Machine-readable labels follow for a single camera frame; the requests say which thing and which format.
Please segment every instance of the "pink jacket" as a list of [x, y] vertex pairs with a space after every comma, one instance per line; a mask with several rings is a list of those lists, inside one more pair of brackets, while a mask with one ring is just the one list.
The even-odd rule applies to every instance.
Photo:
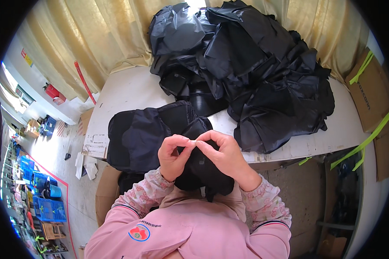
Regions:
[[241, 190], [254, 220], [250, 230], [220, 203], [190, 199], [149, 212], [172, 190], [159, 169], [146, 173], [115, 201], [85, 259], [163, 258], [176, 249], [185, 259], [288, 258], [291, 215], [277, 196], [280, 189], [264, 178], [257, 189]]

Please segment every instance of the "person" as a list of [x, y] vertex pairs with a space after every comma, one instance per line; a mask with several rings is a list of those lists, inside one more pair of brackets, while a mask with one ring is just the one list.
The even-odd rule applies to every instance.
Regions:
[[[178, 146], [185, 147], [180, 154]], [[231, 194], [208, 202], [200, 191], [174, 186], [195, 147], [235, 180]], [[196, 140], [166, 137], [158, 158], [160, 167], [112, 205], [86, 245], [86, 259], [288, 258], [291, 215], [280, 189], [249, 167], [232, 136], [211, 130]], [[153, 206], [159, 209], [150, 212]], [[245, 209], [253, 219], [249, 230]]]

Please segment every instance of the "black fabric pile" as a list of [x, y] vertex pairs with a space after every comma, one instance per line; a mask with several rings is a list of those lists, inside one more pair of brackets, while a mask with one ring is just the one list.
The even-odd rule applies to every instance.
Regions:
[[271, 153], [292, 136], [326, 130], [328, 76], [296, 31], [237, 0], [220, 8], [162, 8], [149, 27], [150, 72], [199, 116], [228, 108], [243, 151]]
[[[109, 122], [107, 162], [127, 173], [119, 181], [120, 189], [127, 191], [134, 182], [143, 179], [136, 174], [143, 175], [160, 166], [157, 152], [164, 138], [178, 134], [193, 140], [211, 129], [209, 120], [198, 117], [187, 101], [177, 101], [158, 109], [122, 111]], [[208, 143], [218, 150], [215, 142]], [[184, 172], [175, 181], [175, 185], [185, 191], [206, 186], [209, 201], [217, 193], [231, 193], [233, 184], [234, 180], [220, 172], [198, 148], [192, 151]]]

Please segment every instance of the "floral sleeve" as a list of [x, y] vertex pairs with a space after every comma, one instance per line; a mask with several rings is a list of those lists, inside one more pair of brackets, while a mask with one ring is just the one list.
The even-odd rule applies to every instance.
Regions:
[[253, 191], [241, 189], [242, 200], [246, 210], [251, 212], [253, 224], [250, 232], [270, 221], [279, 221], [291, 227], [291, 214], [289, 208], [278, 196], [280, 188], [273, 186], [262, 175], [261, 184]]
[[133, 184], [133, 188], [115, 200], [111, 208], [125, 205], [133, 209], [140, 218], [150, 212], [151, 207], [160, 205], [163, 198], [173, 191], [174, 182], [166, 181], [160, 174], [160, 168], [148, 171], [144, 179]]

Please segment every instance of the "red pole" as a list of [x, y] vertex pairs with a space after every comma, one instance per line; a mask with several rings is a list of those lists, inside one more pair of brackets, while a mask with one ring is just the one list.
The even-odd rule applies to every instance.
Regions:
[[92, 100], [92, 102], [94, 103], [94, 105], [96, 105], [97, 102], [95, 101], [94, 97], [92, 96], [92, 93], [91, 93], [91, 91], [90, 91], [89, 88], [88, 88], [87, 82], [85, 82], [85, 78], [84, 78], [84, 76], [82, 75], [81, 69], [79, 68], [78, 61], [75, 60], [74, 65], [75, 65], [75, 67], [76, 67], [76, 71], [78, 71], [78, 75], [79, 75], [79, 77], [81, 78], [82, 83], [83, 83], [84, 86], [85, 86], [85, 89], [86, 89], [87, 92], [88, 92], [88, 95], [91, 97], [91, 100]]

